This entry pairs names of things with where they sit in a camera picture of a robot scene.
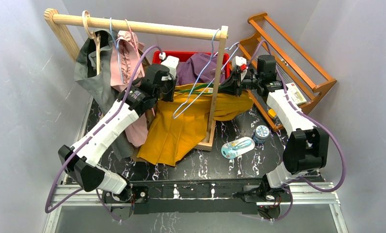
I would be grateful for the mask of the yellow pleated skirt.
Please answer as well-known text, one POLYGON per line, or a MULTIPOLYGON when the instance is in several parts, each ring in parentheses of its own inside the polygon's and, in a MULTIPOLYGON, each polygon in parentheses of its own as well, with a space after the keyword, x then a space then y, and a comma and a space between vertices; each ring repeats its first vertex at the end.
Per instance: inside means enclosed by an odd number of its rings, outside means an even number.
POLYGON ((175 166, 207 135, 212 95, 189 93, 192 84, 176 87, 173 102, 158 101, 146 142, 137 158, 175 166))

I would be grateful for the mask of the green plastic hanger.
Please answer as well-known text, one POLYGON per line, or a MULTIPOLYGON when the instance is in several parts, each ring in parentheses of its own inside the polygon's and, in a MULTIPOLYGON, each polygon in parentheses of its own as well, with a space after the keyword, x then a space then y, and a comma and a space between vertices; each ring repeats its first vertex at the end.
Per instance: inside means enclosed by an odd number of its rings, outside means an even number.
POLYGON ((200 83, 195 86, 193 84, 179 85, 175 87, 175 93, 192 93, 192 94, 204 94, 210 95, 213 93, 213 84, 200 83))

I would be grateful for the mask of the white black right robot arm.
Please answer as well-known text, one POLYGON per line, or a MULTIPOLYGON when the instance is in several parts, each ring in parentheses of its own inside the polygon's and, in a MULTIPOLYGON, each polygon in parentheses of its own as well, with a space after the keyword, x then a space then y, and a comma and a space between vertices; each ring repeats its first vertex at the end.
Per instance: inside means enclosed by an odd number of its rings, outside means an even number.
POLYGON ((272 201, 288 184, 326 165, 329 134, 302 116, 287 87, 272 55, 258 56, 256 69, 249 68, 245 58, 235 56, 230 76, 219 86, 220 93, 236 97, 244 90, 256 90, 275 111, 288 134, 282 162, 262 177, 259 186, 244 188, 233 194, 235 198, 246 202, 251 202, 251 198, 272 201))

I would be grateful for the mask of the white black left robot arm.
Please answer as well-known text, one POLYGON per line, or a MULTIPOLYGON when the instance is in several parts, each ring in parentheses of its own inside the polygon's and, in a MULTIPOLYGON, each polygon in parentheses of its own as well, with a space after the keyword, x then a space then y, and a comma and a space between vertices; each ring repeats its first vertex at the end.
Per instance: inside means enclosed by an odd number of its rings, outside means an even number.
POLYGON ((86 192, 95 189, 110 192, 120 202, 132 196, 132 185, 122 175, 98 165, 102 155, 133 122, 159 100, 173 101, 175 76, 169 67, 152 64, 145 76, 123 91, 94 128, 72 146, 58 151, 65 172, 86 192))

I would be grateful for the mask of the purple skirt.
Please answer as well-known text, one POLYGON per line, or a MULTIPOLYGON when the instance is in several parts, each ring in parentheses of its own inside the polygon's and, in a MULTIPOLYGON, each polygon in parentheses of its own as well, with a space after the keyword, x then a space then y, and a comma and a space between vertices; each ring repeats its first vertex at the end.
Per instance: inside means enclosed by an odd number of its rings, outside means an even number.
POLYGON ((210 55, 205 53, 195 53, 186 62, 180 62, 177 66, 177 85, 209 83, 215 76, 217 66, 217 56, 214 56, 210 64, 210 55))

